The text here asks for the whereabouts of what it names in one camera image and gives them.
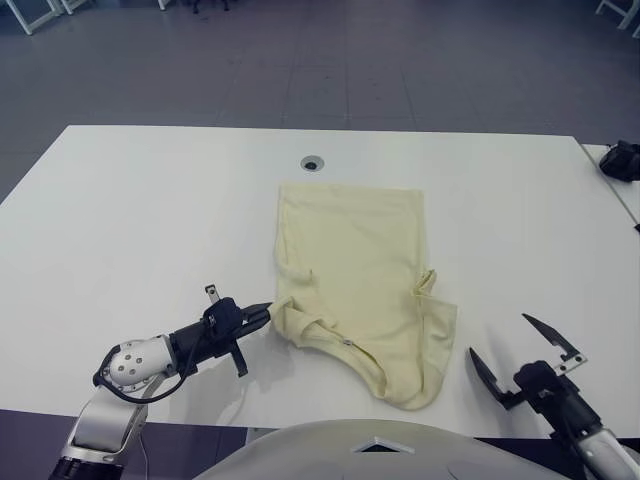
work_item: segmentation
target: black cable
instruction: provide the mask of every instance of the black cable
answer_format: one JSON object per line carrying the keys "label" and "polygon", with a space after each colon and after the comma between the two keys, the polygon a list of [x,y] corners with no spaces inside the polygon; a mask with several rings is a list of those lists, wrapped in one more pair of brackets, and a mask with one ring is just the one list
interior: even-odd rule
{"label": "black cable", "polygon": [[105,380],[102,372],[104,371],[106,366],[111,362],[111,358],[113,357],[113,355],[120,351],[120,347],[119,346],[113,347],[109,351],[107,356],[104,358],[104,360],[102,361],[102,364],[100,365],[100,369],[93,376],[93,384],[95,386],[102,385],[107,390],[109,390],[111,393],[113,393],[116,397],[124,400],[125,402],[135,403],[137,405],[148,405],[150,403],[154,403],[154,402],[157,402],[159,400],[162,400],[163,398],[168,397],[169,395],[174,393],[176,390],[178,390],[182,386],[184,381],[187,379],[188,375],[187,375],[186,372],[192,371],[193,367],[195,366],[195,362],[193,360],[193,357],[195,355],[196,349],[200,345],[200,342],[205,337],[206,333],[207,333],[207,330],[204,329],[202,331],[202,333],[200,334],[200,336],[198,337],[198,340],[196,341],[196,343],[194,343],[193,347],[191,347],[191,350],[189,351],[189,356],[187,357],[187,363],[186,363],[186,365],[184,367],[184,370],[181,371],[181,372],[178,372],[178,374],[180,375],[180,380],[178,381],[178,383],[176,383],[173,387],[171,387],[166,392],[161,393],[160,395],[157,395],[155,397],[150,397],[150,398],[130,397],[129,395],[126,395],[126,394],[122,393],[120,390],[118,390],[116,387],[114,387],[113,384],[111,384],[110,382]]}

